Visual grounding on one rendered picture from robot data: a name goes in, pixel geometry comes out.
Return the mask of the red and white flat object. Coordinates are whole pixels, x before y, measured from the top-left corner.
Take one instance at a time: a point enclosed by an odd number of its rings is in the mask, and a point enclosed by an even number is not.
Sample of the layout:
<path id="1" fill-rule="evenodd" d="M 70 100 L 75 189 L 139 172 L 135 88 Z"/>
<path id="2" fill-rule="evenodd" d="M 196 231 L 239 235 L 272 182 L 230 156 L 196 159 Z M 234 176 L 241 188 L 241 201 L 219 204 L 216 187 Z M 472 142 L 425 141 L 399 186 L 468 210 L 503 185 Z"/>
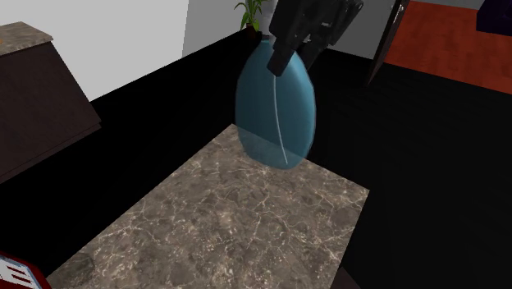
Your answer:
<path id="1" fill-rule="evenodd" d="M 0 289 L 52 289 L 39 268 L 0 251 Z"/>

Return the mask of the dark brown door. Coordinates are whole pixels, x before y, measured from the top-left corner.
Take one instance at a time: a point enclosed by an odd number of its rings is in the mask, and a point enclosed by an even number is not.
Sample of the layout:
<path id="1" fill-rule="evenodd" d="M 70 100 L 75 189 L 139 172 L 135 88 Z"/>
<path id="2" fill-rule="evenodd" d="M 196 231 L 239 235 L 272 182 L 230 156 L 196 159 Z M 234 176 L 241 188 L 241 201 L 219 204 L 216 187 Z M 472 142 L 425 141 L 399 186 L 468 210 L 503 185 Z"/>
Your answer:
<path id="1" fill-rule="evenodd" d="M 391 7 L 391 14 L 386 23 L 386 28 L 383 31 L 381 40 L 377 47 L 375 56 L 369 66 L 368 74 L 366 75 L 363 85 L 368 86 L 378 70 L 384 63 L 386 55 L 389 52 L 393 39 L 403 19 L 405 10 L 409 5 L 410 0 L 395 0 Z"/>

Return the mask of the dark cabinet with marble top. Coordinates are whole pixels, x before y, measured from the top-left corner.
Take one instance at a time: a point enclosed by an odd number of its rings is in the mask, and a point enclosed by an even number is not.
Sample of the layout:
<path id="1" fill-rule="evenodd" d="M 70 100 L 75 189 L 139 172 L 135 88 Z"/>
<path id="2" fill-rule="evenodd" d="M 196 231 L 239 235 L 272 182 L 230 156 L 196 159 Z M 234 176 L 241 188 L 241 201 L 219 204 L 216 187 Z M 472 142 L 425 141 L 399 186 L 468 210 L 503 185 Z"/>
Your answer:
<path id="1" fill-rule="evenodd" d="M 23 21 L 0 25 L 0 184 L 100 122 L 50 34 Z"/>

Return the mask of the green potted plant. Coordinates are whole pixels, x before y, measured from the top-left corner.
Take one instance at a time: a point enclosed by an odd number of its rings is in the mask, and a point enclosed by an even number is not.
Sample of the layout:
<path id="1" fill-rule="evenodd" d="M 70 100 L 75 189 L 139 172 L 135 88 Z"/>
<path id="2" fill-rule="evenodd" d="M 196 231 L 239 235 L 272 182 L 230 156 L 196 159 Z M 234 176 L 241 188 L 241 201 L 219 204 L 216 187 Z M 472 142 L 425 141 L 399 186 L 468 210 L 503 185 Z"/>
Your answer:
<path id="1" fill-rule="evenodd" d="M 235 5 L 234 9 L 237 7 L 243 7 L 245 9 L 240 22 L 240 30 L 245 30 L 245 34 L 249 39 L 254 39 L 257 33 L 262 34 L 262 39 L 269 39 L 269 36 L 260 30 L 259 20 L 256 19 L 257 12 L 263 14 L 262 3 L 268 1 L 269 0 L 244 0 Z"/>

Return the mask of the dark purple sofa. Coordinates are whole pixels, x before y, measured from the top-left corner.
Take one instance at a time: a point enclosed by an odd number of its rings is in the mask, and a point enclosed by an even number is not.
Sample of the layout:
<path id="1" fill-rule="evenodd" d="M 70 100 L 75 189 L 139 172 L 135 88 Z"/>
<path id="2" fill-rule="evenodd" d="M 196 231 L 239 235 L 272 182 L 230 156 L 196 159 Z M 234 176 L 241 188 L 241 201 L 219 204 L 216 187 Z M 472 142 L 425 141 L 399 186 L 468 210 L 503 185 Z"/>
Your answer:
<path id="1" fill-rule="evenodd" d="M 512 36 L 512 0 L 485 0 L 477 12 L 476 31 Z"/>

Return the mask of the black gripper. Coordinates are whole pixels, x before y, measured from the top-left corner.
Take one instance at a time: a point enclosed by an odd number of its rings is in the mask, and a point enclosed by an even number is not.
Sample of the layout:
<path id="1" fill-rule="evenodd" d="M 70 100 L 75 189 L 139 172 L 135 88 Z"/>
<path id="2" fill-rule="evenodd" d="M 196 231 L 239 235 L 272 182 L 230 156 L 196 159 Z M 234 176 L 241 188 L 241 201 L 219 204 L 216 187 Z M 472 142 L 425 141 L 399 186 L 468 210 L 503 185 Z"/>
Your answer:
<path id="1" fill-rule="evenodd" d="M 309 38 L 299 46 L 299 56 L 309 70 L 322 51 L 337 43 L 363 6 L 364 0 L 277 0 L 268 28 L 277 39 L 267 69 L 281 76 L 295 53 L 284 40 L 297 44 Z M 314 42 L 316 38 L 325 43 Z"/>

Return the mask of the blue spray bottle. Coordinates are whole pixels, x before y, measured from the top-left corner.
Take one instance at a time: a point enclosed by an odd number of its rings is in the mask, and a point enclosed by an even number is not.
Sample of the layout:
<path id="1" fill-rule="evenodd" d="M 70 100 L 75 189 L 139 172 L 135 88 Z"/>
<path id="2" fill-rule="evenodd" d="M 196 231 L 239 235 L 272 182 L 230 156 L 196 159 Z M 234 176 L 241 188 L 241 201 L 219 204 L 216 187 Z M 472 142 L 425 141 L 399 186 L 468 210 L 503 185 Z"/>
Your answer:
<path id="1" fill-rule="evenodd" d="M 247 59 L 236 84 L 235 124 L 254 160 L 292 169 L 311 149 L 316 126 L 313 84 L 297 53 L 281 76 L 267 69 L 273 53 L 265 37 Z"/>

